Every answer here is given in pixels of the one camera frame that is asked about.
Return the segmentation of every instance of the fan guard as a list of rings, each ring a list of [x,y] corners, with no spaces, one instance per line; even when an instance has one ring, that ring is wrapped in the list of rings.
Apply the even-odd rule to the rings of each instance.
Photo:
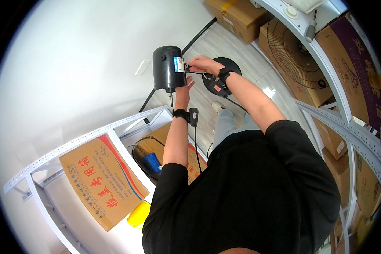
[[[278,19],[273,18],[269,22],[267,37],[276,62],[291,79],[311,89],[329,86],[310,53]]]

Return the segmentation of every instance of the blue object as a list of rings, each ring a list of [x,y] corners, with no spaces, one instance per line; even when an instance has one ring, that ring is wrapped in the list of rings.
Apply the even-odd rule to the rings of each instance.
[[[158,167],[161,165],[157,159],[157,155],[155,153],[149,154],[143,158],[144,165],[153,173],[161,173]]]

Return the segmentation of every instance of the gray pants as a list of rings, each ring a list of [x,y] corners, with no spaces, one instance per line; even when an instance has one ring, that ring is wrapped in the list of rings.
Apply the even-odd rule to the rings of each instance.
[[[244,130],[260,130],[260,128],[255,124],[247,112],[244,113],[244,127],[237,128],[233,112],[228,109],[222,109],[218,115],[218,121],[214,130],[212,150],[227,136]]]

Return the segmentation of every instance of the tile floor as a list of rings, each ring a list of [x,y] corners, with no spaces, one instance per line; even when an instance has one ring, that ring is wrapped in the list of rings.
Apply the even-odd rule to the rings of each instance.
[[[251,45],[245,45],[231,32],[214,23],[184,54],[185,63],[197,55],[206,55],[210,58],[227,57],[234,60],[240,67],[242,75],[262,90],[274,93],[271,99],[278,106],[286,119],[300,123],[308,134],[310,140],[317,149],[313,134],[302,112],[296,106],[293,96],[278,73],[271,67],[266,59]],[[234,113],[236,125],[242,127],[244,111],[217,95],[206,90],[199,74],[190,74],[195,85],[190,90],[189,108],[199,109],[199,121],[197,126],[197,145],[204,154],[213,142],[214,126],[218,115],[213,110],[213,101],[221,102],[227,109]],[[148,102],[145,110],[170,104],[170,99],[165,90],[157,90]],[[194,139],[194,129],[188,126],[188,133]]]

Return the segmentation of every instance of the hand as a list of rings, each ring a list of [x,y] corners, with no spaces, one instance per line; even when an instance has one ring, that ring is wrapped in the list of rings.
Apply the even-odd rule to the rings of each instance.
[[[216,62],[213,59],[208,58],[207,56],[197,56],[188,62],[191,72],[208,72],[213,75],[218,75],[220,69],[223,69],[225,66]]]
[[[175,110],[177,109],[184,109],[188,111],[188,104],[189,104],[189,90],[193,87],[195,84],[192,82],[192,77],[188,76],[186,78],[186,83],[188,85],[183,87],[177,87],[176,92],[176,101],[175,101]]]

